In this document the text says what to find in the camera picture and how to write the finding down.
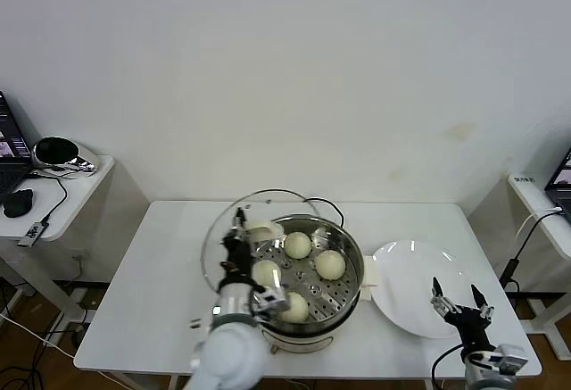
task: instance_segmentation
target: black cable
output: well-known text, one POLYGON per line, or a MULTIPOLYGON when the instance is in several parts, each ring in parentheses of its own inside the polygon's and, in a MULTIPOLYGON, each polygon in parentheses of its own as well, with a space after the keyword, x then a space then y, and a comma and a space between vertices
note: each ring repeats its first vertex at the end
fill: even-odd
POLYGON ((531 238, 532 234, 534 233, 534 230, 537 228, 537 226, 541 223, 542 220, 544 220, 545 218, 549 218, 550 216, 553 216, 555 214, 564 214, 562 212, 553 212, 553 213, 547 213, 544 214, 543 216, 541 216, 541 218, 539 218, 538 220, 535 221, 534 225, 532 226, 532 228, 530 229, 530 231, 527 233, 527 237, 524 240, 524 243, 521 245, 521 247, 519 248, 519 251, 516 254, 515 259, 519 258, 519 255, 523 252, 525 245, 527 244, 527 242, 529 241, 529 239, 531 238))
POLYGON ((57 182, 57 184, 60 186, 60 188, 63 191, 63 198, 59 201, 58 204, 56 204, 52 210, 50 210, 46 216, 44 216, 44 218, 41 220, 42 223, 47 223, 50 219, 50 215, 54 212, 55 209, 57 209, 60 205, 62 205, 62 203, 68 198, 68 190, 65 188, 65 186, 63 185, 61 179, 64 176, 67 176, 68 174, 71 174, 73 171, 69 172, 69 173, 65 173, 62 174, 60 177, 54 177, 54 176, 44 176, 42 174, 37 174, 37 173, 30 173, 29 175, 26 176, 26 178, 49 178, 51 180, 55 180, 57 182))
POLYGON ((27 379, 24 379, 24 378, 14 378, 14 379, 11 379, 11 380, 8 381, 6 384, 4 384, 2 387, 0 387, 0 390, 4 390, 4 389, 5 389, 6 387, 8 387, 11 383, 15 383, 15 382, 17 382, 17 381, 23 381, 23 382, 24 382, 24 384, 22 384, 20 388, 23 388, 24 385, 26 385, 26 387, 27 387, 28 390, 29 390, 28 380, 27 380, 27 379))
POLYGON ((343 215, 341 210, 339 210, 339 207, 337 207, 332 201, 329 201, 326 198, 319 198, 317 196, 313 196, 312 198, 306 198, 305 200, 303 200, 304 203, 308 203, 310 201, 321 201, 321 202, 327 203, 331 207, 333 207, 335 209, 335 211, 337 212, 337 214, 339 214, 339 217, 341 218, 341 223, 339 224, 339 226, 341 228, 343 227, 343 225, 345 224, 345 216, 343 215))
POLYGON ((54 210, 57 209, 60 205, 62 205, 62 203, 68 198, 68 190, 65 188, 62 181, 59 178, 50 178, 50 179, 55 180, 57 184, 60 186, 60 188, 63 190, 63 198, 60 200, 58 204, 52 207, 52 210, 50 210, 46 216, 44 216, 44 218, 41 220, 44 223, 49 221, 50 215, 54 212, 54 210))
MULTIPOLYGON (((33 369, 27 369, 27 368, 20 368, 19 366, 10 366, 10 367, 8 367, 8 368, 4 368, 4 369, 0 370, 0 374, 3 374, 3 373, 5 373, 7 370, 11 370, 11 369, 21 370, 22 372, 28 372, 28 373, 30 373, 30 374, 36 373, 36 374, 37 374, 37 379, 38 379, 38 382, 39 382, 40 389, 41 389, 41 390, 44 389, 44 381, 42 380, 42 376, 41 376, 41 374, 39 373, 39 371, 33 370, 33 369)), ((29 376, 28 376, 28 378, 26 378, 25 380, 24 380, 24 378, 16 378, 16 379, 14 379, 14 380, 12 380, 12 381, 8 381, 6 384, 4 384, 4 386, 3 386, 2 388, 4 388, 5 386, 8 386, 11 382, 19 381, 19 380, 27 381, 27 380, 29 380, 29 376)))
POLYGON ((541 216, 540 219, 536 220, 534 225, 532 226, 531 230, 527 233, 527 237, 524 240, 524 243, 521 245, 521 247, 519 248, 519 251, 517 251, 517 254, 514 258, 511 258, 508 261, 508 264, 506 265, 506 267, 503 269, 503 272, 501 273, 500 276, 500 284, 501 284, 501 288, 505 289, 506 286, 508 285, 508 283, 512 280, 513 275, 516 272, 517 267, 519 266, 519 255, 524 251, 525 246, 527 245, 527 242, 529 241, 529 239, 531 238, 532 234, 534 233, 535 229, 537 228, 537 226, 541 223, 542 220, 544 220, 545 218, 549 218, 550 216, 554 216, 556 214, 564 214, 562 212, 552 212, 552 213, 547 213, 543 216, 541 216))
POLYGON ((514 284, 516 285, 516 289, 517 289, 516 297, 514 298, 516 301, 511 305, 511 307, 512 307, 512 308, 514 309, 514 311, 515 311, 515 310, 517 310, 517 301, 519 300, 519 298, 518 298, 519 292, 520 292, 520 291, 519 291, 519 283, 518 283, 515 279, 513 279, 513 278, 511 278, 511 279, 509 280, 508 284, 509 284, 509 283, 514 283, 514 284))
POLYGON ((440 386, 438 386, 438 384, 436 383, 436 377, 434 376, 435 372, 436 372, 436 366, 438 366, 438 363, 440 363, 442 361, 442 359, 444 359, 447 355, 449 355, 450 353, 454 353, 456 350, 458 350, 459 348, 462 348, 464 346, 464 344, 458 344, 454 347, 452 347, 450 350, 444 352, 438 359, 436 359, 436 361, 434 361, 434 363, 432 364, 432 371, 431 371, 431 375, 432 375, 432 385, 436 388, 436 390, 443 390, 440 386))

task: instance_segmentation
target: white wall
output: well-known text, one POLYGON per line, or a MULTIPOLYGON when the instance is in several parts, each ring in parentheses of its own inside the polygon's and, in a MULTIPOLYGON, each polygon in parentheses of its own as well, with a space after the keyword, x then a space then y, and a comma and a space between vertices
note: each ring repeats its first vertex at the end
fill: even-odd
POLYGON ((0 0, 0 86, 151 201, 470 213, 568 106, 569 1, 0 0))

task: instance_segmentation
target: wall stain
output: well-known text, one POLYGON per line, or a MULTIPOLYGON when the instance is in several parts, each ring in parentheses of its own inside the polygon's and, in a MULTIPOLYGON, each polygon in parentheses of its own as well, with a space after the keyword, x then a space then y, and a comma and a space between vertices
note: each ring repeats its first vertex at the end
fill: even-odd
POLYGON ((390 182, 399 182, 404 178, 406 178, 408 173, 409 171, 407 170, 406 167, 404 166, 396 167, 388 172, 387 178, 389 179, 390 182))
POLYGON ((444 131, 443 134, 450 140, 454 140, 457 143, 464 143, 474 132, 475 126, 476 124, 472 122, 459 122, 444 131))

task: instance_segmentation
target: white cable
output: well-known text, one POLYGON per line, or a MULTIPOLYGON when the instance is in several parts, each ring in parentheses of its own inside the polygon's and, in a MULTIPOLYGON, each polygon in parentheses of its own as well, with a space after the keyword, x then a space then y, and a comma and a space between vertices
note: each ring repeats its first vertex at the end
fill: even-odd
POLYGON ((293 384, 294 386, 302 386, 302 387, 305 387, 307 390, 311 390, 311 388, 305 383, 300 383, 299 381, 294 381, 294 380, 289 379, 289 378, 284 378, 284 380, 287 381, 288 383, 293 384))
MULTIPOLYGON (((48 344, 50 347, 55 348, 58 352, 60 352, 61 354, 69 357, 70 359, 75 359, 74 356, 72 356, 71 354, 65 352, 64 350, 62 350, 60 347, 58 347, 56 344, 51 343, 50 341, 48 341, 47 339, 42 338, 39 335, 36 335, 34 332, 32 332, 31 330, 29 330, 28 328, 26 328, 25 326, 21 325, 20 323, 18 323, 17 321, 14 321, 12 319, 7 318, 6 316, 4 316, 2 313, 0 313, 0 317, 8 320, 10 323, 12 323, 13 325, 16 325, 18 328, 25 330, 26 332, 28 332, 30 335, 34 336, 35 338, 39 339, 40 341, 44 341, 46 344, 48 344)), ((127 388, 128 390, 133 390, 131 387, 127 387, 124 384, 120 383, 119 381, 114 380, 111 377, 106 376, 103 372, 101 371, 97 371, 97 373, 103 375, 104 377, 106 377, 107 379, 109 379, 110 381, 112 381, 115 384, 118 384, 121 387, 127 388)))
POLYGON ((521 234, 521 231, 524 229, 524 226, 526 225, 526 223, 532 219, 534 216, 538 215, 539 213, 545 213, 545 212, 561 212, 563 209, 561 207, 551 207, 550 209, 544 209, 544 210, 539 210, 538 212, 534 212, 532 214, 530 214, 529 216, 527 216, 527 218, 525 218, 524 223, 521 224, 521 227, 519 227, 519 229, 517 230, 516 233, 516 241, 517 238, 519 237, 519 234, 521 234))

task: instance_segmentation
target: monitor screen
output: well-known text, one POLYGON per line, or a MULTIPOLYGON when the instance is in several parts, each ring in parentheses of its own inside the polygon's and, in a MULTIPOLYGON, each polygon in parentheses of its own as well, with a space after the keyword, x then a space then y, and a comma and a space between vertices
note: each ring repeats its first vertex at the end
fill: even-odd
POLYGON ((0 162, 15 159, 31 159, 31 154, 0 91, 0 162))

